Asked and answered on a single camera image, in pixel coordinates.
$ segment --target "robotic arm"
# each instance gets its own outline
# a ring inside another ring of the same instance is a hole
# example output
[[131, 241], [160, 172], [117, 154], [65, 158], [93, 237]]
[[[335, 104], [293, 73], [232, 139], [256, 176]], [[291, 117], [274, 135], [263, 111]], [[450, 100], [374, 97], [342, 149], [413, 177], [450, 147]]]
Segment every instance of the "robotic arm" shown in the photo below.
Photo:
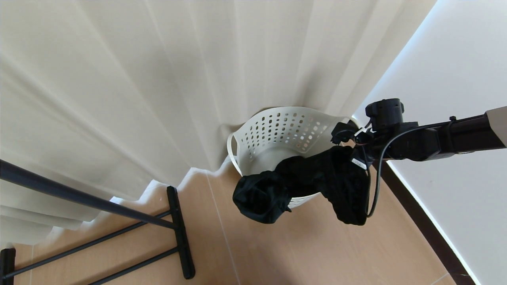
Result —
[[331, 142], [355, 142], [350, 158], [359, 167], [370, 171], [379, 161], [375, 198], [368, 216], [375, 209], [379, 187], [381, 161], [410, 159], [425, 161], [441, 159], [475, 151], [503, 149], [507, 145], [507, 106], [489, 110], [485, 114], [448, 122], [419, 126], [417, 122], [403, 122], [404, 106], [399, 99], [385, 99], [369, 104], [366, 115], [370, 122], [359, 129], [355, 125], [338, 123]]

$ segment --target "curtain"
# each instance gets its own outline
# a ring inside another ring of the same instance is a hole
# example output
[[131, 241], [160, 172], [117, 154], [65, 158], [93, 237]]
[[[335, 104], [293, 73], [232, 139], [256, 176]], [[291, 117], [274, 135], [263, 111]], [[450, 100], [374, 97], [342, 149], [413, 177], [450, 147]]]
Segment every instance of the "curtain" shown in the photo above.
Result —
[[[2, 1], [1, 158], [104, 199], [178, 185], [261, 109], [352, 115], [434, 2]], [[2, 242], [98, 214], [0, 187]]]

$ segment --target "white label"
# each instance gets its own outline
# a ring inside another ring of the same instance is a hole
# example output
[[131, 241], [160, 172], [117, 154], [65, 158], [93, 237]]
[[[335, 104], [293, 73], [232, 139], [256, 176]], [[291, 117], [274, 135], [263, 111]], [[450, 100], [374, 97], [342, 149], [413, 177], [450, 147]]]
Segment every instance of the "white label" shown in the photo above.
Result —
[[366, 164], [364, 164], [364, 163], [360, 162], [359, 160], [357, 160], [357, 159], [355, 159], [355, 158], [352, 158], [352, 162], [353, 162], [355, 165], [357, 165], [357, 166], [361, 167], [362, 169], [366, 170]]

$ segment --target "wooden floor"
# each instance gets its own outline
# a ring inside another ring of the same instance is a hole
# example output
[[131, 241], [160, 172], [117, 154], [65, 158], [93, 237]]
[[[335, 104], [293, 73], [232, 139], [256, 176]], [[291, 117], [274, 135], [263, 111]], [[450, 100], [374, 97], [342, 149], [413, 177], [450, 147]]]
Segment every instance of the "wooden floor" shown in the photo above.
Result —
[[[109, 284], [455, 284], [403, 207], [383, 184], [365, 226], [345, 225], [319, 196], [273, 225], [242, 216], [232, 202], [239, 175], [189, 172], [178, 188], [196, 276], [185, 280], [171, 255]], [[151, 184], [138, 202], [147, 213], [167, 210], [165, 187]], [[17, 268], [134, 222], [101, 213], [79, 231], [54, 229], [38, 245], [17, 245]], [[110, 239], [31, 272], [15, 284], [87, 284], [175, 246], [174, 232], [153, 225]]]

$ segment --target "black cloth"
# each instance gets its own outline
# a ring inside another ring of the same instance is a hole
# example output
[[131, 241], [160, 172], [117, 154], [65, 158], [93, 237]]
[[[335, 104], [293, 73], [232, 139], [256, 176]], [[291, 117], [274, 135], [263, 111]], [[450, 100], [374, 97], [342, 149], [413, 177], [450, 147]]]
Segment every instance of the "black cloth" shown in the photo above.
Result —
[[233, 194], [241, 213], [261, 223], [274, 223], [292, 197], [321, 192], [339, 220], [364, 225], [370, 180], [350, 161], [353, 148], [335, 146], [317, 155], [294, 156], [274, 171], [243, 176]]

